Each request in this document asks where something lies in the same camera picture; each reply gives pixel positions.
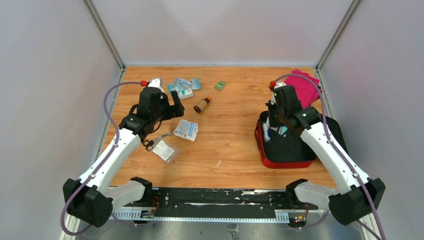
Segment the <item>white blue bandage roll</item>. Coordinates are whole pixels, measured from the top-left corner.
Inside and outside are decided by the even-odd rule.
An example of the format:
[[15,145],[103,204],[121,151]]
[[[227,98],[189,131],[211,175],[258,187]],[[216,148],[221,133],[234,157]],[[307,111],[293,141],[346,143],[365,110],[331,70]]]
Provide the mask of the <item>white blue bandage roll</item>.
[[262,126],[262,132],[263,132],[263,140],[264,142],[269,142],[271,140],[271,137],[269,134],[269,127],[265,122],[261,126]]

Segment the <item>clear bag white gauze pad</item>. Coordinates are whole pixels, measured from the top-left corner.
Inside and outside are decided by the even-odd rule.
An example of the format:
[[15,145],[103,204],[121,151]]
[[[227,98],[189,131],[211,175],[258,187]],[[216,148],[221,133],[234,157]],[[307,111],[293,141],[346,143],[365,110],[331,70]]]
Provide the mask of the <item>clear bag white gauze pad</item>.
[[180,155],[181,150],[164,140],[160,140],[154,144],[151,152],[161,158],[165,163],[172,164]]

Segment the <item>small white plastic bottle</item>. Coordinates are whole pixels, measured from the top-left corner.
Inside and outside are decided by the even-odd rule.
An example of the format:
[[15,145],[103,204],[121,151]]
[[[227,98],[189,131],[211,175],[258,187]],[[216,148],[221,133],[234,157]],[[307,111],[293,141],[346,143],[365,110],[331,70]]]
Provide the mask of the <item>small white plastic bottle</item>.
[[180,100],[185,100],[192,98],[194,96],[194,92],[191,88],[183,89],[178,92],[178,97]]

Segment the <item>clear bag teal header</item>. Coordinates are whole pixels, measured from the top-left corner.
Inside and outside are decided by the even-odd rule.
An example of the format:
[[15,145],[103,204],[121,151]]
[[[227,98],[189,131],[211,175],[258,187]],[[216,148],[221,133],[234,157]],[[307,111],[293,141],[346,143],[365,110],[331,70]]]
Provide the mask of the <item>clear bag teal header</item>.
[[286,134],[287,134],[287,132],[288,132],[288,128],[287,128],[287,126],[280,126],[278,129],[277,129],[277,133],[280,135],[280,136],[283,136],[283,137],[285,137],[286,136]]

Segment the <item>white blue swab packet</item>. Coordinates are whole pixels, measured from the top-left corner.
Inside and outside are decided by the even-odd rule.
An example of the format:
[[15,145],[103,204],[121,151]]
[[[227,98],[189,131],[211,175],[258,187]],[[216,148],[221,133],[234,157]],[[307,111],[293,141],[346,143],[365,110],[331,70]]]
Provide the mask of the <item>white blue swab packet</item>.
[[173,134],[182,139],[194,142],[199,132],[199,125],[197,123],[181,119],[173,131]]

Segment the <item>small green box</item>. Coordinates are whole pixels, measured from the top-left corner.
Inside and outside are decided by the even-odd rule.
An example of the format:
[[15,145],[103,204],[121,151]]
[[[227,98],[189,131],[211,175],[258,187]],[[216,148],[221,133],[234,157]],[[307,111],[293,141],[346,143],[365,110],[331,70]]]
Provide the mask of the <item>small green box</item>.
[[223,80],[220,80],[215,86],[214,89],[217,91],[221,91],[225,86],[227,85],[227,83]]

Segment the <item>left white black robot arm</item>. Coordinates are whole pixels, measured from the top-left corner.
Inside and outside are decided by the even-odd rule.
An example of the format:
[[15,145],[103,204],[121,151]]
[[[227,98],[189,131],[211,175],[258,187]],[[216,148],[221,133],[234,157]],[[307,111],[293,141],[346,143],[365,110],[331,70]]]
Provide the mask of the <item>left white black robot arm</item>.
[[110,189],[110,183],[129,155],[140,145],[147,143],[147,136],[154,133],[163,121],[184,115],[178,93],[171,92],[173,105],[168,96],[155,86],[145,87],[139,102],[131,107],[120,124],[114,124],[115,136],[104,152],[78,179],[69,178],[63,185],[65,206],[68,214],[99,228],[117,209],[137,202],[149,206],[153,201],[152,183],[141,177],[132,177],[124,185]]

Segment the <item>brown medicine bottle orange cap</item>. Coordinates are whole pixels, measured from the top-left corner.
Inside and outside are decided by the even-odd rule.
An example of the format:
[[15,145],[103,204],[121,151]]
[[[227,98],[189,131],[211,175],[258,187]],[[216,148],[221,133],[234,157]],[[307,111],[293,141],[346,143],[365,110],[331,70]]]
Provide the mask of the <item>brown medicine bottle orange cap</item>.
[[196,113],[202,113],[211,103],[211,97],[202,98],[197,104],[194,105],[193,109]]

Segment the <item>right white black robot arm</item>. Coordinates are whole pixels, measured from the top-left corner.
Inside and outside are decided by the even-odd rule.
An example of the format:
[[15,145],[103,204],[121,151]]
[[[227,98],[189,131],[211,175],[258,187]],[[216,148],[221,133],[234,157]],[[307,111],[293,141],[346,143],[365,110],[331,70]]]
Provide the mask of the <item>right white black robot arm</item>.
[[316,154],[330,173],[336,188],[299,179],[286,186],[286,204],[298,209],[304,203],[327,209],[347,226],[375,212],[386,190],[380,178],[372,179],[342,148],[327,125],[326,117],[314,107],[302,108],[292,85],[271,83],[272,126],[285,125]]

